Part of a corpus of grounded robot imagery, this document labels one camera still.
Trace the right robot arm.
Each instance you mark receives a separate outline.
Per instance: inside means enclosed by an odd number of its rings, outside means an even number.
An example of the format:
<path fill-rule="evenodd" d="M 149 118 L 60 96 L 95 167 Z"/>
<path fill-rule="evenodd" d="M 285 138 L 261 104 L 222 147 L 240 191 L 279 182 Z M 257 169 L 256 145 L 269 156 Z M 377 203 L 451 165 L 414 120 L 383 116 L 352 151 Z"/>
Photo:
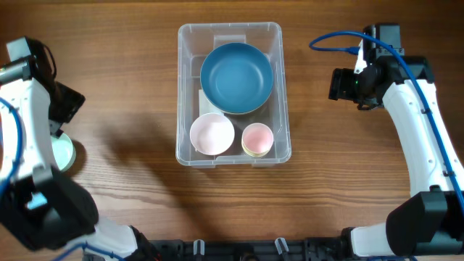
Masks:
<path fill-rule="evenodd" d="M 356 69 L 335 69 L 329 98 L 360 110 L 383 107 L 400 139 L 410 198 L 377 225 L 345 228 L 341 258 L 463 254 L 463 166 L 436 101 L 424 57 L 379 56 Z"/>

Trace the pink bowl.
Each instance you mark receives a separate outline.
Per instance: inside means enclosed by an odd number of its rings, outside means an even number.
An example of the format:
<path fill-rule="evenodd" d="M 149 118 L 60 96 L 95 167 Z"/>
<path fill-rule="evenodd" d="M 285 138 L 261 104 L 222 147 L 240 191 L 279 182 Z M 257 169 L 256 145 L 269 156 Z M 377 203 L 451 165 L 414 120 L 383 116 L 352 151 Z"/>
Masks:
<path fill-rule="evenodd" d="M 209 156 L 227 151 L 235 139 L 232 122 L 218 113 L 207 113 L 198 117 L 192 123 L 189 134 L 195 150 Z"/>

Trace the pink cup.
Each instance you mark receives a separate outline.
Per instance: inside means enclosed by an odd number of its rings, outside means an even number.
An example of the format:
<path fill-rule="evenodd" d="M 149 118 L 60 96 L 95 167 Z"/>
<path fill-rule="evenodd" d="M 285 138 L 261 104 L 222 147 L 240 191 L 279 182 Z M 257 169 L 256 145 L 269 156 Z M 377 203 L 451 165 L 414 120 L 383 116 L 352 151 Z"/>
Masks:
<path fill-rule="evenodd" d="M 241 143 L 253 152 L 263 152 L 274 142 L 272 130 L 263 123 L 252 123 L 248 125 L 241 137 Z"/>

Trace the clear plastic storage container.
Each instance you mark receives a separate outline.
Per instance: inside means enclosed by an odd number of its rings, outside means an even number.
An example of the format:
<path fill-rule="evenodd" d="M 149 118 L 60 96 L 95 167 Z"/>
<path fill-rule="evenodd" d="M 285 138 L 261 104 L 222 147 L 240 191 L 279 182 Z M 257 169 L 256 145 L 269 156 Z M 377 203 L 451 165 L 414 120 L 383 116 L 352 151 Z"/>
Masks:
<path fill-rule="evenodd" d="M 273 68 L 273 90 L 259 109 L 245 115 L 229 115 L 235 128 L 234 142 L 226 152 L 209 156 L 195 150 L 189 135 L 193 121 L 199 117 L 200 70 L 212 50 L 230 42 L 250 44 L 268 58 Z M 250 157 L 242 149 L 243 129 L 252 123 L 263 123 L 273 132 L 273 146 L 264 157 Z M 283 37 L 278 23 L 197 23 L 180 27 L 175 155 L 180 164 L 193 168 L 214 168 L 218 165 L 269 167 L 284 163 L 291 157 Z"/>

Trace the green bowl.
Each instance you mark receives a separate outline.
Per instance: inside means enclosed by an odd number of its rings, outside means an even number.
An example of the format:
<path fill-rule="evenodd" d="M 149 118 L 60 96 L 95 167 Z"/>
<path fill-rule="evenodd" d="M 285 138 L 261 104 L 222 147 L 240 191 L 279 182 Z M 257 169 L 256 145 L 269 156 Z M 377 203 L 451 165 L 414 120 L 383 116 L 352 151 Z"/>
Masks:
<path fill-rule="evenodd" d="M 60 137 L 52 136 L 51 145 L 59 170 L 61 172 L 69 170 L 76 158 L 76 150 L 70 137 L 65 133 Z"/>

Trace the yellow cup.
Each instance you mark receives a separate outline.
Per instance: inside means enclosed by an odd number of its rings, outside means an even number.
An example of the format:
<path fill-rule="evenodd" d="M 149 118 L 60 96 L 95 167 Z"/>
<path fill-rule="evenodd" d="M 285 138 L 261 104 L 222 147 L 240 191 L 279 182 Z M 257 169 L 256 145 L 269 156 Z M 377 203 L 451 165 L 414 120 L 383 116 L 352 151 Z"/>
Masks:
<path fill-rule="evenodd" d="M 253 152 L 252 150 L 248 149 L 245 144 L 241 144 L 242 149 L 246 154 L 248 154 L 250 157 L 264 157 L 271 149 L 271 146 L 263 151 L 263 152 Z"/>

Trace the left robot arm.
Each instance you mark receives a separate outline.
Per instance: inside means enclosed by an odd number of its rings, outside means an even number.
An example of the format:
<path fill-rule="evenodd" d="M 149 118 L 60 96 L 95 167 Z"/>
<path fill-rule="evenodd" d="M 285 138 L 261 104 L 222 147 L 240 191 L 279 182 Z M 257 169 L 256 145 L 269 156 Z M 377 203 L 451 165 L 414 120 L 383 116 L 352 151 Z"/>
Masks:
<path fill-rule="evenodd" d="M 1 68 L 1 224 L 32 251 L 66 247 L 105 260 L 151 260 L 156 251 L 146 237 L 100 217 L 89 192 L 57 166 L 50 124 L 68 122 L 83 100 L 33 55 Z"/>

